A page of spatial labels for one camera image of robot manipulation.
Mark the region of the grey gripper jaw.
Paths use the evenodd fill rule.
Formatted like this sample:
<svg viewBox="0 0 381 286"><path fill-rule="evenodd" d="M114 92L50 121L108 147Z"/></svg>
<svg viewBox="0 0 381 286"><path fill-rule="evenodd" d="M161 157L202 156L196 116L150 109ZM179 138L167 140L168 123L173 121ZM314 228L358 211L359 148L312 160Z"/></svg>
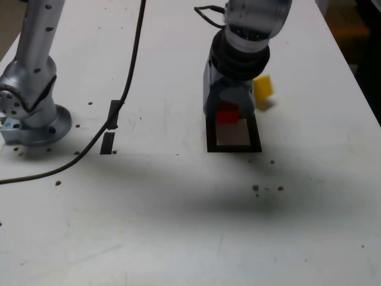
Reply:
<svg viewBox="0 0 381 286"><path fill-rule="evenodd" d="M214 67L211 57L209 57L203 75L203 111L206 117L216 116L220 103L220 92L225 87L224 75Z"/></svg>
<svg viewBox="0 0 381 286"><path fill-rule="evenodd" d="M253 88L253 80L229 80L221 92L221 99L237 105L241 118L251 118L255 113Z"/></svg>

